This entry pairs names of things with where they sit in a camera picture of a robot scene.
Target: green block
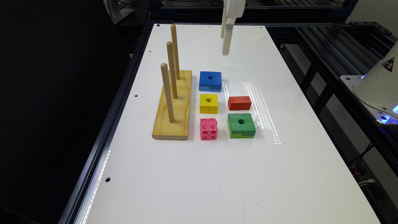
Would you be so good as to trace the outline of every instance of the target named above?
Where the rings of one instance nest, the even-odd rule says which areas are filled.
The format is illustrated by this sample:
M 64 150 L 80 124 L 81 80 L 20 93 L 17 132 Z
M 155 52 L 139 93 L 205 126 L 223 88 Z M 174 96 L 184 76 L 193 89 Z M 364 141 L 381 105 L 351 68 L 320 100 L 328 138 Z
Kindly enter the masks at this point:
M 229 114 L 227 118 L 230 138 L 253 138 L 256 133 L 251 114 Z

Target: black background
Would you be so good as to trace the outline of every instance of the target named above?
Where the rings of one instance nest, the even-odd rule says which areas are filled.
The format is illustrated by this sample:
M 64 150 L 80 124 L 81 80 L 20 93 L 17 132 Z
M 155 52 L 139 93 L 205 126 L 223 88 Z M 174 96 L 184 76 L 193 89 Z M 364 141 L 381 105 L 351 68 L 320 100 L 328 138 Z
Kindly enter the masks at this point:
M 128 63 L 101 0 L 0 1 L 0 215 L 58 222 Z

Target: pink cube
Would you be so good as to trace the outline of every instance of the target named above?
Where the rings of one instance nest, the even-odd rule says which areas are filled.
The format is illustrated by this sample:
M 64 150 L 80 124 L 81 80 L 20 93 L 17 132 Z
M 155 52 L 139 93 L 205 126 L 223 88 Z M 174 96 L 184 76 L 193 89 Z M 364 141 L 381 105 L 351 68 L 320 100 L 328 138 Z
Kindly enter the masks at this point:
M 202 118 L 200 120 L 200 139 L 216 140 L 217 139 L 217 121 L 215 118 Z

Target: wooden base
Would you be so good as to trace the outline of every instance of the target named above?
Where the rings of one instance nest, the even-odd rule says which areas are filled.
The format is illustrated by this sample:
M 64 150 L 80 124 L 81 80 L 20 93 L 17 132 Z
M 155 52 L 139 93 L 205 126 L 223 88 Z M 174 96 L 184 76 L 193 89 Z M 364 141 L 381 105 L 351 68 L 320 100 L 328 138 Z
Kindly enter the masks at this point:
M 160 95 L 152 138 L 158 140 L 187 140 L 191 101 L 192 71 L 180 71 L 177 80 L 177 99 L 173 99 L 174 123 L 169 122 L 164 88 Z

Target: white table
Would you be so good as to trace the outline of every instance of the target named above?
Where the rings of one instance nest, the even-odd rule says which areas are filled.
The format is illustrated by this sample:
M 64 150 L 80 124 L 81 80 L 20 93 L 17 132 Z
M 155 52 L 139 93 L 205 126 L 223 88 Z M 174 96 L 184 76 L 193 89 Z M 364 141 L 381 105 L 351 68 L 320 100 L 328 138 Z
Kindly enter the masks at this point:
M 379 223 L 265 27 L 177 25 L 181 70 L 192 70 L 188 140 L 151 137 L 170 25 L 154 26 L 82 223 Z M 222 73 L 218 114 L 200 114 L 200 71 Z M 230 139 L 228 96 L 250 95 L 253 139 Z M 218 139 L 201 141 L 200 118 Z

